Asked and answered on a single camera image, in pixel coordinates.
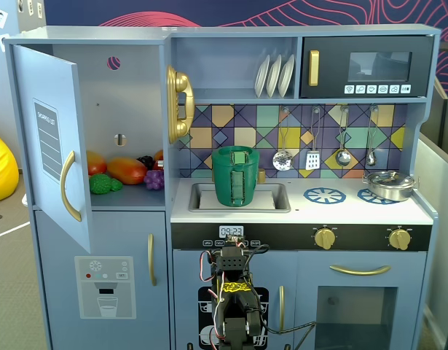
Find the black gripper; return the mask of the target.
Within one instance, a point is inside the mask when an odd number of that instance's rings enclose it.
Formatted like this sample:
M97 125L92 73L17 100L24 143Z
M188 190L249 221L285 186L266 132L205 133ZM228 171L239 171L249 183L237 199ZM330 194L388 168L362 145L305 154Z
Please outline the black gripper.
M239 257L248 255L248 250L239 246L224 246L221 248L222 257Z

